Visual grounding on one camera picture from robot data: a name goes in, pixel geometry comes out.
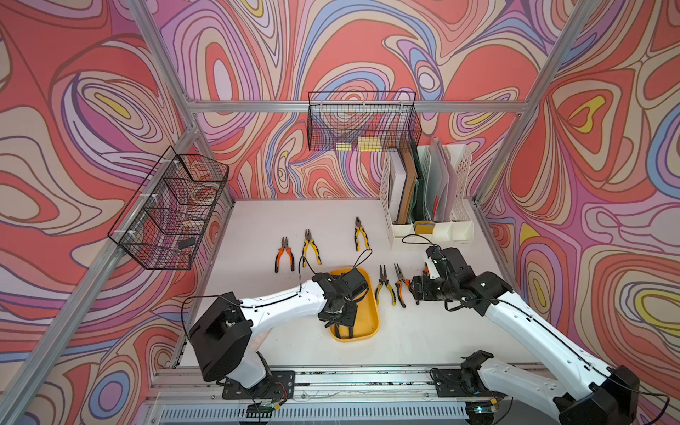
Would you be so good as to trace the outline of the yellow needle nose pliers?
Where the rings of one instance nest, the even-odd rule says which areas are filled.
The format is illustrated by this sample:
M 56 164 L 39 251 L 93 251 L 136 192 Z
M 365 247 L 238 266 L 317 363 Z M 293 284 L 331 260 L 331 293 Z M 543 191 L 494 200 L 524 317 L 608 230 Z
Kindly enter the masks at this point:
M 381 290 L 383 288 L 386 288 L 388 290 L 389 294 L 391 295 L 391 304 L 393 306 L 395 306 L 396 303 L 397 303 L 397 296 L 395 294 L 394 289 L 390 285 L 390 282 L 389 282 L 389 279 L 388 279 L 388 274 L 387 274 L 387 267 L 386 267 L 386 265 L 380 265 L 379 268 L 380 268 L 380 270 L 379 270 L 379 280 L 378 280 L 378 285 L 377 285 L 377 287 L 375 289 L 375 293 L 374 293 L 375 302 L 378 305 L 380 304 Z

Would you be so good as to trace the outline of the orange black pliers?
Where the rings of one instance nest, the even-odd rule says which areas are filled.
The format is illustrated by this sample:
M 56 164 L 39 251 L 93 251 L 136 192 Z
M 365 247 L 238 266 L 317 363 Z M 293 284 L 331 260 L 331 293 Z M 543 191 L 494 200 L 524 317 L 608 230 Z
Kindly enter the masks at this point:
M 355 319 L 338 319 L 333 325 L 333 336 L 338 340 L 354 339 Z

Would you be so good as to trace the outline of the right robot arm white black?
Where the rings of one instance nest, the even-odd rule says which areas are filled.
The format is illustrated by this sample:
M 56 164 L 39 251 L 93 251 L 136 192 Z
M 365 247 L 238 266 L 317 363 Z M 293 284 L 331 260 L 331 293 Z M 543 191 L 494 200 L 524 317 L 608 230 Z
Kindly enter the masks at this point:
M 448 312 L 469 309 L 498 325 L 552 374 L 535 375 L 478 350 L 467 356 L 453 382 L 465 393 L 502 393 L 561 424 L 631 424 L 639 397 L 649 396 L 638 376 L 586 352 L 536 313 L 497 274 L 476 274 L 457 248 L 423 239 L 427 271 L 409 290 L 418 302 L 442 301 Z

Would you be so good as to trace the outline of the yellow plastic storage box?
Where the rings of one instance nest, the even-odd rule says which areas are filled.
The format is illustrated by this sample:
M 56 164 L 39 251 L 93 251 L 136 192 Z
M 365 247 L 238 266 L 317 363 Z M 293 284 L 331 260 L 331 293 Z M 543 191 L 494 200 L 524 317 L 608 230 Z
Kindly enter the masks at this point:
M 371 282 L 371 278 L 367 271 L 365 271 L 363 268 L 359 268 L 359 272 L 362 274 L 368 284 L 368 292 L 366 297 L 364 297 L 364 299 L 358 303 L 358 311 L 354 325 L 354 339 L 338 340 L 333 336 L 333 326 L 329 328 L 329 334 L 334 338 L 334 340 L 341 343 L 352 343 L 372 338 L 372 336 L 375 336 L 375 334 L 379 331 L 381 326 L 378 306 L 375 302 L 374 285 Z

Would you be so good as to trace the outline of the orange long nose pliers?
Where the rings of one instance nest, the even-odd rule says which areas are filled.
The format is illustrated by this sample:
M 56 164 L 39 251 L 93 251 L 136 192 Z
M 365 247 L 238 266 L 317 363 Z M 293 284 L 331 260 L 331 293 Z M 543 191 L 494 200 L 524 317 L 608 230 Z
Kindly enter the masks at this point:
M 397 299 L 402 308 L 406 308 L 407 305 L 405 303 L 404 297 L 403 297 L 403 290 L 408 287 L 409 281 L 405 278 L 405 276 L 402 273 L 401 267 L 398 265 L 398 263 L 394 264 L 395 272 L 398 278 L 398 281 L 396 282 L 396 287 L 397 287 Z

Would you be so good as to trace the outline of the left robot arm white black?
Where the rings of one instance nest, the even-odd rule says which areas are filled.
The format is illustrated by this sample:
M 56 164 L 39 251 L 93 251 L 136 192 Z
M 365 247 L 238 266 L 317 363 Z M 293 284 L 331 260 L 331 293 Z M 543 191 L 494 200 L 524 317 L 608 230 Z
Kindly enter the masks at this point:
M 187 339 L 205 382 L 236 384 L 253 398 L 281 384 L 251 340 L 277 326 L 315 317 L 330 328 L 352 327 L 359 302 L 370 293 L 368 278 L 356 267 L 341 274 L 317 273 L 290 290 L 256 299 L 238 299 L 227 292 L 203 312 Z

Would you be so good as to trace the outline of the yellow black combination pliers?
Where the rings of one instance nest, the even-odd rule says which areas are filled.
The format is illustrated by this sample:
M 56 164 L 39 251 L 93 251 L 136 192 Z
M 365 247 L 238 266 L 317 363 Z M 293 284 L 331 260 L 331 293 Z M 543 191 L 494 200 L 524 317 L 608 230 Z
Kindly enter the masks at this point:
M 369 249 L 370 243 L 369 243 L 368 234 L 366 233 L 366 230 L 363 227 L 361 219 L 359 217 L 356 217 L 355 218 L 355 226 L 354 226 L 354 244 L 355 244 L 355 249 L 358 253 L 361 252 L 361 240 L 363 240 L 363 242 L 364 242 L 364 248 Z

